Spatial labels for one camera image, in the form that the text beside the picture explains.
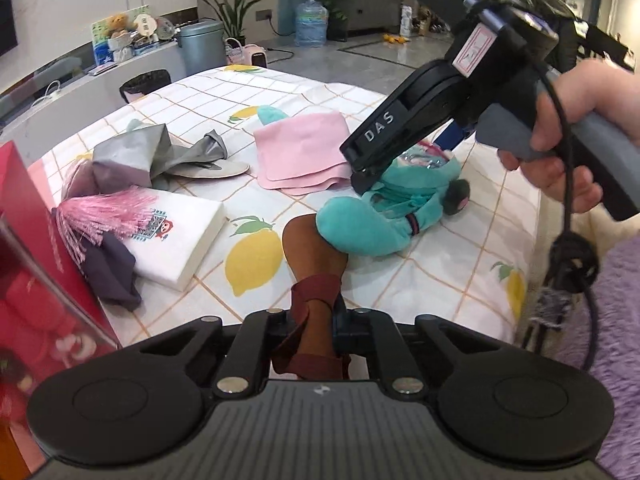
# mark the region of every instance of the purple fluffy fabric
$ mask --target purple fluffy fabric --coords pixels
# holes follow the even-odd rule
[[[616,407],[598,462],[618,480],[640,480],[640,236],[607,253],[593,293],[600,334],[590,373]],[[580,367],[589,338],[589,313],[581,304],[568,321],[556,359]]]

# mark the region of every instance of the round metal bolt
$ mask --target round metal bolt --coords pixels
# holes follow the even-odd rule
[[[391,386],[393,389],[399,394],[417,394],[422,391],[424,388],[424,384],[420,379],[416,379],[415,377],[400,377],[397,378]]]
[[[225,377],[216,384],[221,392],[226,394],[239,394],[249,387],[249,381],[242,377]]]

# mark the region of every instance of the white checkered tablecloth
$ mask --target white checkered tablecloth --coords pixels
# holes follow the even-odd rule
[[[245,67],[209,70],[173,83],[108,115],[69,137],[43,157],[49,187],[60,200],[68,165],[129,121],[167,125],[175,142],[192,144],[215,129],[230,160],[251,165],[248,174],[224,180],[178,179],[172,191],[225,204],[229,219],[256,216],[282,235],[295,216],[318,211],[332,196],[352,190],[328,190],[292,197],[262,189],[256,180],[253,131],[260,127],[259,105],[289,116],[339,110],[351,131],[384,96],[345,84],[323,84],[274,70]],[[366,306],[411,323],[417,314],[435,314],[503,340],[513,338],[518,308],[526,290],[540,194],[520,174],[506,173],[495,150],[468,139],[454,150],[471,184],[471,199],[459,215],[443,218],[414,237],[402,253],[385,258],[352,257],[342,292],[349,306]],[[293,276],[283,260],[265,284],[239,295],[225,273],[232,248],[252,234],[231,236],[238,222],[227,222],[185,292],[139,278],[143,303],[133,314],[109,307],[107,314],[123,345],[140,341],[204,315],[235,324],[255,310],[289,307]]]

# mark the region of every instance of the trash can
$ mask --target trash can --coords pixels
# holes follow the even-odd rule
[[[120,87],[120,95],[126,103],[132,103],[145,95],[171,84],[167,70],[152,70],[129,79]]]
[[[180,28],[178,46],[187,75],[226,65],[224,28],[217,20],[204,20]]]

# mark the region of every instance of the human hand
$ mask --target human hand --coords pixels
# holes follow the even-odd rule
[[[585,60],[562,74],[553,83],[569,123],[577,123],[595,110],[617,125],[631,141],[640,146],[640,78],[599,60]],[[537,118],[531,147],[545,152],[558,145],[562,137],[560,120],[548,94],[540,94],[536,102]],[[564,197],[564,163],[557,157],[521,162],[512,153],[498,150],[508,171],[522,168],[522,173],[547,196],[562,201]],[[602,188],[593,181],[586,166],[574,170],[575,213],[584,213],[602,200]]]

